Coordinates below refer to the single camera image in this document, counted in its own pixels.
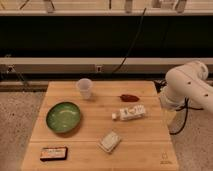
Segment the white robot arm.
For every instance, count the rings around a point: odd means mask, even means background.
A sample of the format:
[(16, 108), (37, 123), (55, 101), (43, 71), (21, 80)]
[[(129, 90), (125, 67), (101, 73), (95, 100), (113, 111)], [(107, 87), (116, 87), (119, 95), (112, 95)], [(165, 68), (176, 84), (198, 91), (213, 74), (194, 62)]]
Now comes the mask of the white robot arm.
[(189, 98), (213, 114), (213, 87), (206, 83), (208, 74), (207, 66), (200, 61), (170, 69), (165, 76), (167, 85), (159, 95), (162, 107), (175, 110)]

